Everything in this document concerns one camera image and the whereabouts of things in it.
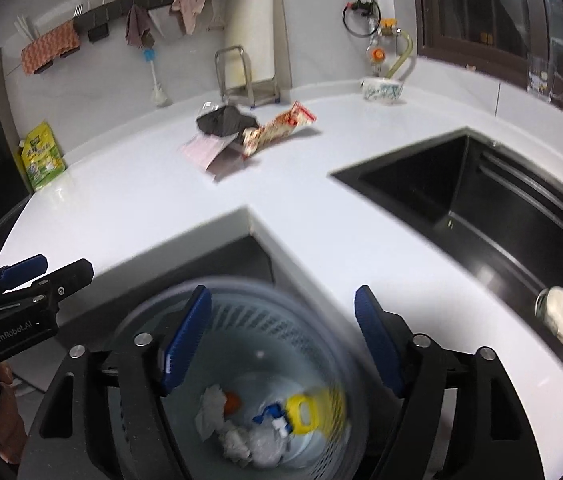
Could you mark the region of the person left hand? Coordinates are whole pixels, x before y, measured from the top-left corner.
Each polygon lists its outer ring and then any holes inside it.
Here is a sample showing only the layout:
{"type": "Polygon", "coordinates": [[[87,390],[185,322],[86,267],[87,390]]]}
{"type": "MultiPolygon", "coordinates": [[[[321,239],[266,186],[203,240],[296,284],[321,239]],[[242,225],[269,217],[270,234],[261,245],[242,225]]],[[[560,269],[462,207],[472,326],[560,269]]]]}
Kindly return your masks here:
{"type": "Polygon", "coordinates": [[[24,430],[12,384],[14,374],[7,362],[0,363],[0,456],[5,463],[18,465],[28,436],[24,430]]]}

